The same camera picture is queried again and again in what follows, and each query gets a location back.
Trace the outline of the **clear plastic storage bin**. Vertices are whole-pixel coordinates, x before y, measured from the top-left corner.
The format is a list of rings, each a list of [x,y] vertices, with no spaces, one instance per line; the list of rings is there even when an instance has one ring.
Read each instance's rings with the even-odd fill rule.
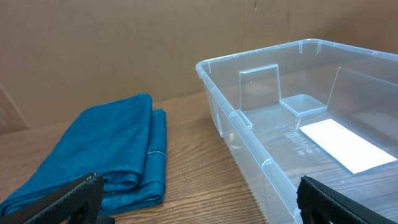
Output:
[[[320,39],[198,62],[211,117],[269,223],[309,176],[397,221],[397,55]]]

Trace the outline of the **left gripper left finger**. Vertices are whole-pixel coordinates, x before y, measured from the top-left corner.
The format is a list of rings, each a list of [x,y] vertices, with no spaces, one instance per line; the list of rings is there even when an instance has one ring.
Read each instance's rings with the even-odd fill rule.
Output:
[[[2,217],[1,223],[96,223],[103,194],[103,176],[90,172],[28,206]]]

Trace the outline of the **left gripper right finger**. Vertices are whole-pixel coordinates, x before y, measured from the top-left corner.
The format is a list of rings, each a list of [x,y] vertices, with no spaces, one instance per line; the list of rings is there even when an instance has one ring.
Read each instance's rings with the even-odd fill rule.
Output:
[[[297,205],[303,224],[396,224],[306,175],[297,189]]]

